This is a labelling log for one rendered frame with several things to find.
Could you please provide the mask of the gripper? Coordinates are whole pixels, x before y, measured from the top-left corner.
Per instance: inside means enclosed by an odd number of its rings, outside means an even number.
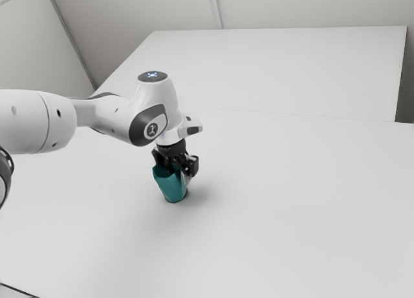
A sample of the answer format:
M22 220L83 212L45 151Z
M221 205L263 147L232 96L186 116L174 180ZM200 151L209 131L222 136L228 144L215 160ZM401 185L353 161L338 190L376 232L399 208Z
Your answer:
M153 167L155 176L172 175L170 163L174 161L185 176L193 178L199 171L199 157L187 153L185 140L180 140L172 145L157 144L151 154L155 160Z

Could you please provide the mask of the teal faceted mug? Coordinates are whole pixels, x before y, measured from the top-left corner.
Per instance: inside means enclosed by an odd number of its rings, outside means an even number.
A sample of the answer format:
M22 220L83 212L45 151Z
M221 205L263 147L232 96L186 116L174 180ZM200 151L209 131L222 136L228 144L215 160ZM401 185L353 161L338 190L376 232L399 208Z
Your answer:
M153 177L164 198L171 203L183 200L187 194L187 180L184 173L176 166L164 168L158 164L152 168Z

